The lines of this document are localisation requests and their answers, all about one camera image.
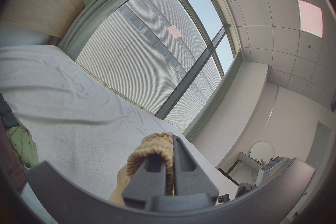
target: mattress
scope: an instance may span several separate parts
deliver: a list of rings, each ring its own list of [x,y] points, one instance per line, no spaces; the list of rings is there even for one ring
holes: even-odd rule
[[[103,199],[142,138],[163,131],[181,137],[220,194],[234,197],[236,185],[175,126],[103,87],[58,47],[0,48],[0,81],[0,92],[36,142],[39,161]]]

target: green cloth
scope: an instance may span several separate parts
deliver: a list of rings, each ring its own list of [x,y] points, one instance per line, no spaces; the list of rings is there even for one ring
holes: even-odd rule
[[[15,126],[6,130],[8,140],[21,163],[26,167],[33,167],[39,163],[37,158],[36,144],[32,140],[29,130],[19,122],[19,126]]]

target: white sheet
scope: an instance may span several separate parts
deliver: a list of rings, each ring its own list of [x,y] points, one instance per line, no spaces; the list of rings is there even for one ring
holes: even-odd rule
[[[58,47],[0,48],[0,81],[0,92],[36,142],[39,161],[48,160],[89,192],[108,199],[142,138],[166,131],[182,137],[220,194],[234,198],[236,185],[175,126],[103,87]]]

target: blue sky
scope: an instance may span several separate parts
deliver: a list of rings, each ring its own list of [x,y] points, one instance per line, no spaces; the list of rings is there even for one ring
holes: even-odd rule
[[[212,39],[222,27],[221,20],[212,5],[211,0],[188,0],[195,12],[202,21],[209,37]],[[224,73],[228,70],[232,60],[232,52],[230,49],[229,41],[225,36],[220,45],[216,49],[218,58],[221,62]]]

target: mirror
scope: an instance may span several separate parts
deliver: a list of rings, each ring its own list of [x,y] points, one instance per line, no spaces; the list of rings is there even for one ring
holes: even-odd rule
[[[274,158],[274,148],[269,142],[257,142],[250,149],[249,156],[261,165],[265,165]]]

